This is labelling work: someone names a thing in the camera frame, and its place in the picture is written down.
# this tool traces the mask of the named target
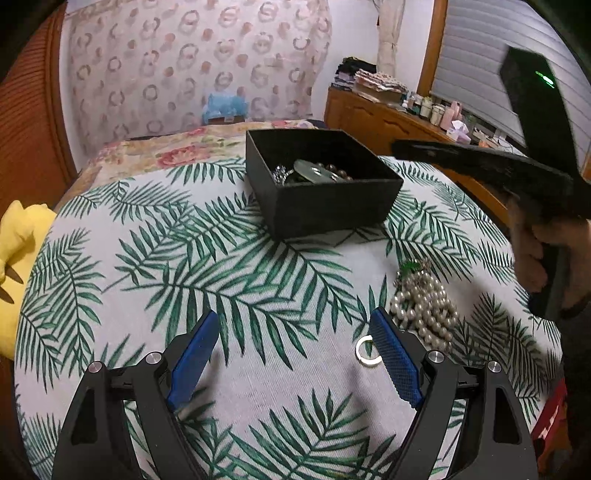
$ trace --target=green light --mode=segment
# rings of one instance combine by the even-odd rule
[[[554,81],[547,77],[546,75],[544,75],[541,72],[536,72],[536,75],[539,75],[540,77],[542,77],[542,80],[545,81],[548,85],[550,85],[552,88],[554,88]]]

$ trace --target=silver screw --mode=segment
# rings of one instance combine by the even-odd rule
[[[431,350],[429,352],[429,360],[434,364],[440,364],[445,360],[445,355],[437,350]]]
[[[101,368],[103,368],[103,364],[100,363],[99,361],[96,362],[92,362],[89,366],[88,366],[88,371],[91,374],[95,374],[97,373]]]
[[[146,355],[146,362],[150,365],[156,365],[162,360],[162,354],[160,352],[152,352]]]
[[[501,364],[499,362],[488,362],[488,370],[497,374],[501,371]]]

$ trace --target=green leaf pattern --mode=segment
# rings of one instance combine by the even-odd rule
[[[243,157],[156,171],[68,202],[21,308],[19,419],[35,472],[50,478],[78,379],[100,359],[133,365],[220,317],[219,342],[181,413],[211,478],[379,478],[414,410],[383,366],[353,352],[394,292],[398,264],[428,257],[458,303],[452,358],[501,363],[533,427],[560,362],[556,326],[530,315],[507,240],[434,167],[383,161],[405,180],[383,225],[276,242]],[[369,356],[376,355],[370,343]],[[125,403],[145,478],[158,478],[135,404]],[[456,402],[433,466],[452,461]]]

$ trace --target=black box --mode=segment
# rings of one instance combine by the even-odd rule
[[[290,170],[299,158],[333,164],[354,180],[275,184],[275,167]],[[400,176],[342,130],[249,130],[246,174],[276,240],[383,222],[402,186]]]

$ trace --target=wooden window frame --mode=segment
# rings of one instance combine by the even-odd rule
[[[445,29],[445,20],[447,17],[447,0],[434,0],[433,14],[431,16],[431,29],[423,61],[421,77],[418,81],[417,93],[422,96],[428,96],[435,79],[437,62],[441,52],[441,42],[443,41],[443,30]]]

